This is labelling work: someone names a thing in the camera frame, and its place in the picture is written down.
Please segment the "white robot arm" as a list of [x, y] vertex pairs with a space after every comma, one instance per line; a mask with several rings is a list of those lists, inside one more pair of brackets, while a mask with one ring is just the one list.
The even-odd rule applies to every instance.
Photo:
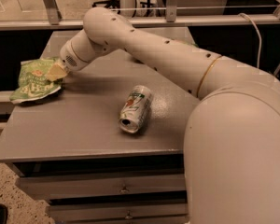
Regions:
[[190, 224], [280, 224], [280, 81], [214, 52], [134, 28], [103, 7], [61, 49], [48, 79], [122, 49], [199, 104], [189, 116], [184, 169]]

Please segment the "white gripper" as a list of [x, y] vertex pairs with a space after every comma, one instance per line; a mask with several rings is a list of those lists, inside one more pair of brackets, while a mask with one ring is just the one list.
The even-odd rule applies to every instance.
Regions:
[[69, 71], [80, 71], [90, 62], [88, 60], [88, 44], [81, 41], [68, 40], [60, 51], [60, 58], [63, 62], [55, 63], [45, 74], [49, 81], [56, 81], [67, 76]]

